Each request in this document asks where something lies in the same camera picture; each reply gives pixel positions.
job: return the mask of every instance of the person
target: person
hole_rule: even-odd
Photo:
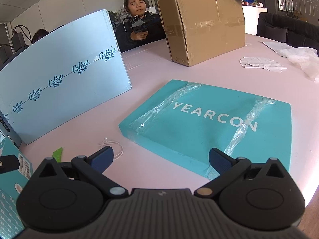
[[[31,43],[34,44],[38,40],[42,39],[44,36],[47,36],[49,32],[45,29],[38,29],[38,31],[33,35]]]
[[[147,22],[147,31],[138,33],[135,33],[130,27],[129,20],[131,17],[126,17],[124,19],[115,32],[121,52],[153,41],[164,39],[166,37],[160,20],[160,15],[146,12],[145,0],[124,0],[123,6],[124,10],[131,14],[131,17],[138,15],[143,21],[150,20],[151,18],[153,19]]]

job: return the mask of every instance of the wooden floor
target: wooden floor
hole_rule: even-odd
[[[306,211],[298,227],[309,238],[319,239],[319,187],[306,207]]]

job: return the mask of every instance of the black jacket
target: black jacket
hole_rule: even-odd
[[[144,18],[148,19],[150,17],[154,17],[155,15],[155,20],[149,21],[147,23],[147,29],[148,29],[148,34],[146,39],[143,40],[132,40],[130,35],[132,33],[132,29],[130,28],[130,24],[126,22],[125,20],[130,19],[130,17],[126,17],[124,19],[124,22],[122,22],[118,27],[115,32],[115,36],[117,39],[117,43],[119,44],[120,51],[124,52],[127,50],[130,50],[132,48],[139,47],[141,45],[145,45],[160,39],[164,39],[165,32],[162,26],[162,23],[160,21],[160,15],[159,14],[153,14],[150,12],[146,12],[144,14]]]

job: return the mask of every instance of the white box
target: white box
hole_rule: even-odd
[[[0,71],[0,110],[29,144],[131,89],[106,10],[40,39]]]

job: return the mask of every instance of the black cable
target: black cable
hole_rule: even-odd
[[[9,46],[9,47],[14,48],[14,47],[13,47],[13,46],[11,46],[11,45],[8,45],[8,44],[2,44],[2,43],[0,43],[0,46]]]
[[[25,27],[25,28],[28,30],[29,35],[30,35],[30,38],[25,34],[25,32],[23,31],[23,29],[21,28],[21,26],[22,26],[22,27]],[[23,34],[24,34],[24,35],[27,37],[27,39],[32,43],[30,31],[29,31],[29,29],[28,29],[26,26],[24,26],[24,25],[17,25],[17,26],[15,26],[15,27],[13,28],[13,30],[12,30],[13,33],[15,32],[15,29],[16,29],[16,28],[20,28],[20,29],[22,30]]]

